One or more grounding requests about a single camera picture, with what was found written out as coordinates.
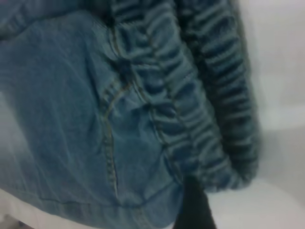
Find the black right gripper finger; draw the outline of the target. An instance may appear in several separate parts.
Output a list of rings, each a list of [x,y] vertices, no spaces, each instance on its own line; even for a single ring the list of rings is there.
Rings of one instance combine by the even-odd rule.
[[[216,229],[208,197],[193,176],[183,179],[183,203],[174,229]]]

